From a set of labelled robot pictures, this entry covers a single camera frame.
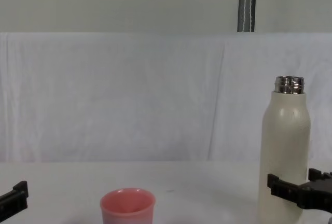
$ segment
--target white table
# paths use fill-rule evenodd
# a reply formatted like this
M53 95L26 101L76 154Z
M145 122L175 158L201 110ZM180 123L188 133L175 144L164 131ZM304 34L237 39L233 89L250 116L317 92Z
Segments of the white table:
M311 163L329 171L332 162ZM0 193L27 180L28 209L4 224L99 224L99 200L121 187L141 187L157 199L154 224L255 224L258 164L128 162L0 164ZM305 223L330 215L305 211Z

